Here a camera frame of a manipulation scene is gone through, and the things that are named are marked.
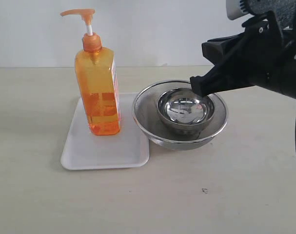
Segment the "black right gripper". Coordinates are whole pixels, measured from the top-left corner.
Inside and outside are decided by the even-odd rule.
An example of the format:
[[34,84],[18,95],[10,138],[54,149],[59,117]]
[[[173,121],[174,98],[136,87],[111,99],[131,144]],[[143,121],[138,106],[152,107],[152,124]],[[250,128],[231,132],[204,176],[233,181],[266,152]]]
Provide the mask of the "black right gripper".
[[290,28],[281,28],[272,11],[243,23],[240,34],[204,42],[203,56],[214,66],[190,77],[201,96],[259,86],[296,99],[296,14]]

